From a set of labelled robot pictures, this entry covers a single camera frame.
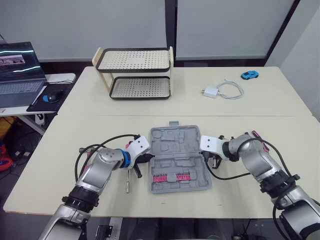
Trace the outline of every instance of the white usb cable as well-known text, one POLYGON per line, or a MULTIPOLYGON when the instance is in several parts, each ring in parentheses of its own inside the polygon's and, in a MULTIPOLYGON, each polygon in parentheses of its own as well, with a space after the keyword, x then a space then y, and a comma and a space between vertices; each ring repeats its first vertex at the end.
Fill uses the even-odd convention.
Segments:
POLYGON ((235 83, 234 81, 228 81, 227 79, 224 80, 224 82, 218 84, 216 87, 207 86, 204 90, 201 91, 203 96, 209 97, 209 98, 216 98, 217 95, 220 95, 221 97, 225 99, 240 99, 244 96, 245 91, 242 89, 242 87, 235 83), (219 88, 223 85, 230 84, 235 86, 239 90, 239 95, 237 96, 227 96, 223 92, 219 90, 219 88))

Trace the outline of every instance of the laptop screen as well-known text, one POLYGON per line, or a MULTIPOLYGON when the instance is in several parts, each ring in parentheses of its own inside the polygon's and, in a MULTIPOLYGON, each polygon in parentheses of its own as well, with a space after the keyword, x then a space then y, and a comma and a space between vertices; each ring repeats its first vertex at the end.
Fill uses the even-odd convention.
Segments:
POLYGON ((30 42, 0 44, 0 83, 44 79, 30 42))

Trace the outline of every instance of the laptop keyboard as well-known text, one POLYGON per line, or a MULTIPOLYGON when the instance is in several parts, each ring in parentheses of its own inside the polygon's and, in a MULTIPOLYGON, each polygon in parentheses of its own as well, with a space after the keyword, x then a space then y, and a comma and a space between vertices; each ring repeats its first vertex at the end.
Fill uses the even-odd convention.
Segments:
POLYGON ((36 92, 43 84, 44 83, 42 81, 0 84, 0 95, 33 93, 36 92))

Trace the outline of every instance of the white table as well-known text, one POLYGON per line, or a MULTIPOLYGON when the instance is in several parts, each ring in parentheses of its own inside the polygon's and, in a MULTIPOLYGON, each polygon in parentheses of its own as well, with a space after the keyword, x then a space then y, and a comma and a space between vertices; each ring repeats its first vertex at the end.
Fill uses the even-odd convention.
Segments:
MULTIPOLYGON (((45 78, 47 82, 54 83, 54 82, 61 82, 65 80, 73 81, 76 79, 76 75, 74 73, 46 74, 45 78)), ((40 94, 43 92, 45 88, 46 87, 44 86, 34 100, 36 100, 38 96, 40 96, 40 94)), ((25 117, 25 115, 51 114, 51 113, 54 113, 55 111, 27 111, 28 107, 29 105, 0 108, 0 117, 17 116, 22 121, 24 121, 27 125, 33 128, 35 131, 43 135, 45 133, 45 130, 41 126, 36 124, 34 121, 32 121, 30 118, 25 117)))
MULTIPOLYGON (((75 184, 74 164, 80 147, 117 136, 140 133, 149 136, 152 127, 197 125, 201 134, 239 136, 256 130, 281 152, 297 184, 319 198, 320 128, 312 116, 80 116, 58 114, 45 132, 25 170, 8 197, 4 210, 30 214, 53 214, 61 198, 75 184)), ((108 146, 123 148, 131 138, 117 139, 108 146)), ((140 164, 143 177, 132 174, 131 192, 126 194, 126 171, 116 170, 100 196, 93 216, 271 218, 273 204, 251 176, 221 181, 212 178, 212 189, 196 192, 151 194, 148 165, 140 164)), ((242 163, 223 162, 221 177, 245 173, 242 163)))
MULTIPOLYGON (((234 86, 226 93, 239 94, 234 86)), ((311 116, 278 67, 175 67, 173 93, 167 100, 113 100, 94 67, 86 67, 58 114, 110 116, 311 116), (259 77, 240 75, 256 70, 259 77), (201 89, 224 79, 244 89, 241 99, 204 97, 201 89)))

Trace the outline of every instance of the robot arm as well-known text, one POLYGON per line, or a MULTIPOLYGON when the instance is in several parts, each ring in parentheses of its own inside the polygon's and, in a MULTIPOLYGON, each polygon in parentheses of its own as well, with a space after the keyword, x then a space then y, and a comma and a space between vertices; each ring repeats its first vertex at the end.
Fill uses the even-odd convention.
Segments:
POLYGON ((262 142, 262 139, 248 134, 230 141, 223 137, 202 136, 200 148, 204 153, 213 153, 227 161, 235 162, 241 158, 246 169, 260 184, 260 190, 271 197, 275 205, 274 218, 276 208, 282 210, 280 220, 291 239, 320 239, 320 207, 296 185, 299 177, 291 176, 287 169, 285 173, 262 142))
POLYGON ((134 168, 139 156, 150 145, 144 136, 131 142, 128 148, 102 148, 83 172, 68 196, 44 228, 39 240, 78 240, 86 233, 90 212, 98 206, 99 196, 108 183, 112 171, 134 168))

